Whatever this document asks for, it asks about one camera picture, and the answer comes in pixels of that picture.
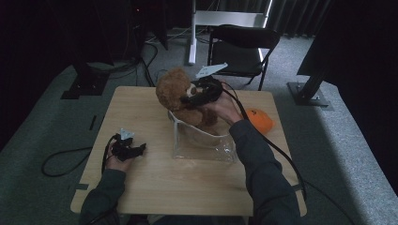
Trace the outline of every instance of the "transparent container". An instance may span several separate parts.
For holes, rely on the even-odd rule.
[[[173,158],[237,161],[235,143],[228,132],[230,126],[223,120],[219,119],[215,125],[220,134],[215,136],[178,120],[170,111],[168,116],[174,124]]]

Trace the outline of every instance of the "black device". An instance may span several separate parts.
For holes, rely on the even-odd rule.
[[[201,106],[209,102],[216,101],[222,94],[222,83],[219,80],[214,79],[212,76],[206,76],[191,83],[193,83],[196,88],[201,88],[202,92],[191,97],[182,97],[180,100],[183,103],[190,103],[193,106]]]
[[[122,140],[119,134],[116,134],[116,142],[112,145],[112,154],[120,161],[128,158],[136,158],[144,153],[146,143],[141,144],[139,147],[131,147],[132,138]]]

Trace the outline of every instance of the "wooden table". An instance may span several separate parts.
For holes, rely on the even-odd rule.
[[[281,121],[269,92],[237,91],[245,108],[268,113],[276,126],[267,137],[288,155]],[[173,124],[155,94],[154,87],[120,86],[109,105],[99,135],[87,161],[80,187],[71,203],[79,213],[88,192],[100,181],[104,147],[121,128],[135,133],[134,146],[146,143],[143,157],[136,158],[126,179],[126,191],[119,200],[122,214],[251,216],[253,201],[245,187],[245,172],[240,161],[172,158]],[[276,151],[283,164],[283,175],[294,186],[294,170]],[[301,191],[297,191],[300,213],[307,213]]]

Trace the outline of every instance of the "person's left hand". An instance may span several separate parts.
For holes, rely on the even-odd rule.
[[[119,170],[121,172],[126,173],[129,170],[131,163],[134,161],[134,158],[128,158],[124,161],[120,161],[116,156],[113,156],[112,146],[113,144],[110,144],[108,149],[108,158],[106,159],[105,168],[112,170]]]

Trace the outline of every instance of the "brown teddy bear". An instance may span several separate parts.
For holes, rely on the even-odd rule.
[[[218,135],[213,128],[217,124],[218,116],[216,113],[181,101],[183,97],[194,95],[195,92],[190,77],[181,67],[168,71],[159,79],[156,87],[159,102],[172,112],[177,119],[209,134]]]

